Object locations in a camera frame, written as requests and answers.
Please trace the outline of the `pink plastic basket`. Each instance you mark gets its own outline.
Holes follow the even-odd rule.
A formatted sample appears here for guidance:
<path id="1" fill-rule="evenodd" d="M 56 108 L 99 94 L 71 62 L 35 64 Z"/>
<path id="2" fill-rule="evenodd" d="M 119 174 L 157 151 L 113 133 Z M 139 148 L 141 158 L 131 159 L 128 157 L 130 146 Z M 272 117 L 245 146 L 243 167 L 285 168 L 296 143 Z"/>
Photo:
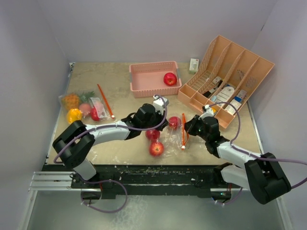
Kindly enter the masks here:
<path id="1" fill-rule="evenodd" d="M 138 63 L 129 66 L 130 90 L 135 98 L 158 95 L 176 95 L 182 87 L 180 71 L 175 61 Z M 164 75 L 172 73 L 177 81 L 168 86 L 164 83 Z"/>

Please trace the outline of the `clear zip bag red apples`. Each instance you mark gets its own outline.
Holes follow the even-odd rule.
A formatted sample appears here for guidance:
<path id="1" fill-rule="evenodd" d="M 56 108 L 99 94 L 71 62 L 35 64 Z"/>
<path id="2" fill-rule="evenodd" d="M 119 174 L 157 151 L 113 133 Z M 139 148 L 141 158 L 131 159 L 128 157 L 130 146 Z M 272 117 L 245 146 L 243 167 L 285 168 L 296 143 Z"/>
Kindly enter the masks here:
<path id="1" fill-rule="evenodd" d="M 180 150 L 185 150 L 189 134 L 184 130 L 186 122 L 185 113 L 175 115 L 181 119 L 181 126 L 177 130 L 172 130 L 169 125 L 160 131 L 160 138 L 155 142 L 161 142 L 164 145 L 164 153 L 158 157 L 170 157 L 177 155 Z"/>

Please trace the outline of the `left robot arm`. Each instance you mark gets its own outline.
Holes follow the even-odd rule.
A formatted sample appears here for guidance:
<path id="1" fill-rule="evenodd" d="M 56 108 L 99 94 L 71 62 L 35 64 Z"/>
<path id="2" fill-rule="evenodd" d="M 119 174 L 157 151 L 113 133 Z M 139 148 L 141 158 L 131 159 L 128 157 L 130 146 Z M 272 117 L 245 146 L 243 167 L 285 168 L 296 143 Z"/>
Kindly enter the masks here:
<path id="1" fill-rule="evenodd" d="M 87 160 L 92 146 L 115 140 L 129 140 L 149 130 L 162 131 L 167 125 L 167 106 L 143 104 L 137 112 L 105 125 L 86 125 L 78 120 L 66 128 L 53 142 L 57 155 L 54 163 L 63 163 L 74 171 L 88 188 L 97 186 L 99 177 L 94 165 Z"/>

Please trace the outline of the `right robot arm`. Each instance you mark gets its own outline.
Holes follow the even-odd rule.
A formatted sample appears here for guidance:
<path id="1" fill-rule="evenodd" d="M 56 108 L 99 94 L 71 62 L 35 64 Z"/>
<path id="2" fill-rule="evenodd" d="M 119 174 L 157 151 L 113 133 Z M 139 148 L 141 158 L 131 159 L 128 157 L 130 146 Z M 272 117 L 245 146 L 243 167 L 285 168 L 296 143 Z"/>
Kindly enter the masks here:
<path id="1" fill-rule="evenodd" d="M 184 124 L 184 130 L 202 138 L 210 154 L 228 162 L 213 176 L 217 187 L 236 184 L 249 190 L 261 204 L 291 191 L 280 161 L 272 153 L 258 154 L 232 144 L 221 135 L 216 118 L 196 115 Z"/>

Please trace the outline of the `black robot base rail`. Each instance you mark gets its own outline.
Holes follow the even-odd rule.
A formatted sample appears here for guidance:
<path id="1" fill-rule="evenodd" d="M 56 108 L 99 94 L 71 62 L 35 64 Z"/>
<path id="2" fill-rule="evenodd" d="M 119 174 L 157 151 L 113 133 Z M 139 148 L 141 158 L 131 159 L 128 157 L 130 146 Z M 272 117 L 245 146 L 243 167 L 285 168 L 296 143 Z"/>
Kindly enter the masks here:
<path id="1" fill-rule="evenodd" d="M 196 196 L 228 201 L 236 185 L 218 178 L 214 165 L 97 165 L 97 175 L 84 182 L 70 174 L 71 186 L 85 199 L 130 196 Z"/>

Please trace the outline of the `fake red apple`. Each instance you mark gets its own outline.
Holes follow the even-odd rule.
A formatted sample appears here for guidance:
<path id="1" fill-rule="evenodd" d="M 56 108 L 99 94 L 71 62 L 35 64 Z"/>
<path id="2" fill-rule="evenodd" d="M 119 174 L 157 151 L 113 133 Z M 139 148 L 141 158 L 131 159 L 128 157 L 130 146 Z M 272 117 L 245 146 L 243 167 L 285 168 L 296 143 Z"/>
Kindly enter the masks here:
<path id="1" fill-rule="evenodd" d="M 181 126 L 181 119 L 177 116 L 172 116 L 168 120 L 169 128 L 172 130 L 177 130 Z"/>
<path id="2" fill-rule="evenodd" d="M 152 142 L 149 146 L 149 153 L 154 157 L 161 156 L 164 153 L 164 145 L 161 142 Z"/>
<path id="3" fill-rule="evenodd" d="M 150 141 L 157 141 L 160 138 L 160 131 L 155 129 L 147 130 L 145 136 Z"/>
<path id="4" fill-rule="evenodd" d="M 167 86 L 174 86 L 177 83 L 177 76 L 172 72 L 168 72 L 164 75 L 163 80 Z"/>

